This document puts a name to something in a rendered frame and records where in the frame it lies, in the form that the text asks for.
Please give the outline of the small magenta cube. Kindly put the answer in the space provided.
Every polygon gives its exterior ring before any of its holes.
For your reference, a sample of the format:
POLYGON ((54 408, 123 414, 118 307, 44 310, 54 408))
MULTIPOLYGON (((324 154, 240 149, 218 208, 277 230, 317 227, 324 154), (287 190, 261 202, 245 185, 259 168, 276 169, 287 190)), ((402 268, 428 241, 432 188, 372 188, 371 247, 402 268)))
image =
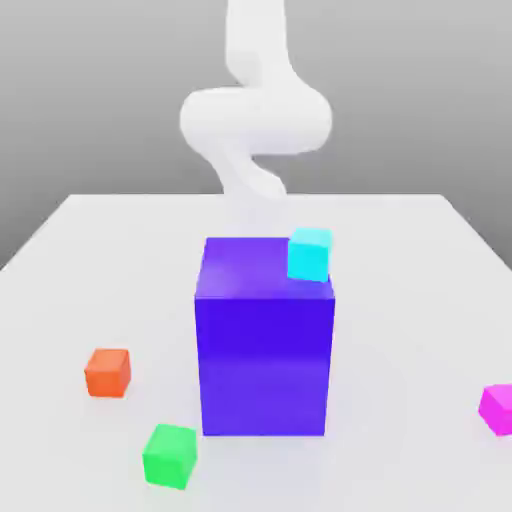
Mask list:
POLYGON ((496 436, 512 435, 512 384, 485 387, 478 412, 496 436))

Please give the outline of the large purple box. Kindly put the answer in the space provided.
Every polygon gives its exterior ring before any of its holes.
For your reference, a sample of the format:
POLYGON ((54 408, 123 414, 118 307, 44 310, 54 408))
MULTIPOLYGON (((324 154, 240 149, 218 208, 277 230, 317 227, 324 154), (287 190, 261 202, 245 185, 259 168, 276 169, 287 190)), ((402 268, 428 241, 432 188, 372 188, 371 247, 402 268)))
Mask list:
POLYGON ((209 237, 194 295, 206 436, 325 432, 335 294, 291 279, 285 238, 209 237))

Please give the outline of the small orange cube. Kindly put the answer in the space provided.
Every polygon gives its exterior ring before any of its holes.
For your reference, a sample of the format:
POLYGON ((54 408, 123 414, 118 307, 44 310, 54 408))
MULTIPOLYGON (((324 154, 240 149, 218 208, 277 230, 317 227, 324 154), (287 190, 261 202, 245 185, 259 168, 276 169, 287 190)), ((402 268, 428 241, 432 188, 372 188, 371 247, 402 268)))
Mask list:
POLYGON ((129 351, 97 348, 89 359, 84 373, 90 396, 122 398, 131 381, 129 351))

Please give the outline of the small green cube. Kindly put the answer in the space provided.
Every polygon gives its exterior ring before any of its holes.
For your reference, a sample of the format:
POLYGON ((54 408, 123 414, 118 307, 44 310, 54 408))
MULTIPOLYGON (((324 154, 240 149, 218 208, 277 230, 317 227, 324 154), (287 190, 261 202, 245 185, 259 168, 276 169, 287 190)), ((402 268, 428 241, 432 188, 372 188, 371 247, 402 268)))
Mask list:
POLYGON ((145 480, 185 490, 197 459, 195 429, 158 424, 142 452, 145 480))

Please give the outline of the small cyan cube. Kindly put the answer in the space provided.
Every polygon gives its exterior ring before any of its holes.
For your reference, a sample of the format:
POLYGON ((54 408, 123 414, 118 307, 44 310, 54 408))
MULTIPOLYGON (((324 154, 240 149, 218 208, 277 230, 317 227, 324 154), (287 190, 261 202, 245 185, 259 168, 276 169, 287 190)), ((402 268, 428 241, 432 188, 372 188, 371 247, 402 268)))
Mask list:
POLYGON ((333 236, 329 229, 298 228, 288 240, 287 276, 327 282, 333 236))

